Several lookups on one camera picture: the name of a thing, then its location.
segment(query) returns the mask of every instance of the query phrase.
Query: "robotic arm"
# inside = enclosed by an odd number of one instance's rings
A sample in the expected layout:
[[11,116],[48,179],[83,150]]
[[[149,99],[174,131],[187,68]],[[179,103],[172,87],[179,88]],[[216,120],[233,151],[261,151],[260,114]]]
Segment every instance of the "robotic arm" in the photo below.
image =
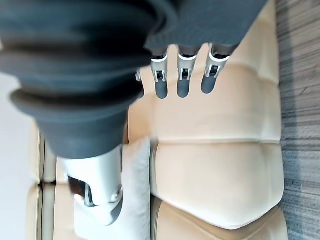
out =
[[122,144],[130,104],[151,65],[166,98],[167,48],[178,46],[177,94],[186,98],[197,54],[210,44],[201,89],[219,73],[267,0],[0,0],[0,71],[11,100],[34,117],[63,159],[74,198],[103,224],[122,208]]

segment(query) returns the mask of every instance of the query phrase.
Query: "beige sofa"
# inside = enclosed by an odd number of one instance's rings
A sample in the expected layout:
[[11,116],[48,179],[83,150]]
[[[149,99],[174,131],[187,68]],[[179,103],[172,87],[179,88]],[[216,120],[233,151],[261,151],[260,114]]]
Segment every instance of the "beige sofa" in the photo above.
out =
[[[145,95],[129,110],[130,142],[151,136],[153,240],[287,240],[277,206],[284,191],[278,44],[273,1],[220,74],[201,93],[208,46],[197,57],[190,93],[176,93],[177,50],[169,48],[168,97],[157,99],[150,68]],[[28,240],[80,239],[59,162],[34,128]]]

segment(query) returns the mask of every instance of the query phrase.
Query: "white cushion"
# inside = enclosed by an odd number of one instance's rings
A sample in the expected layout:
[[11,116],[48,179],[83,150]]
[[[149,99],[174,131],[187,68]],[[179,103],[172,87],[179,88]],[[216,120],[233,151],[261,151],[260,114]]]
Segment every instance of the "white cushion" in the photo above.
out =
[[153,204],[152,220],[152,240],[288,240],[285,216],[277,206],[237,230],[212,226],[165,202]]
[[168,53],[168,96],[158,99],[149,67],[145,96],[129,109],[129,141],[158,141],[151,192],[225,229],[259,219],[284,191],[274,2],[270,1],[219,75],[201,92],[208,46],[197,57],[186,98],[177,96],[177,49]]

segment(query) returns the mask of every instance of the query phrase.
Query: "gray rubber bellows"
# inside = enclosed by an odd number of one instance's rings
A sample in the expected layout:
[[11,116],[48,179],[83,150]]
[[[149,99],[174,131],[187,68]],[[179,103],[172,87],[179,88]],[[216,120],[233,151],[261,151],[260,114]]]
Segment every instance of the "gray rubber bellows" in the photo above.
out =
[[132,80],[100,95],[53,99],[17,90],[11,100],[36,119],[57,156],[84,159],[108,153],[123,143],[128,108],[140,92],[140,83]]

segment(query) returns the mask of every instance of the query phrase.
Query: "floor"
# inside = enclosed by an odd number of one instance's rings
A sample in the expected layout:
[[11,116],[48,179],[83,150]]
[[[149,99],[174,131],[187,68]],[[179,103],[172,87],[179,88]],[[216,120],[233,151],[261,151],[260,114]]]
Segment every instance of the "floor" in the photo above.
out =
[[289,240],[320,240],[320,0],[277,0],[281,202]]

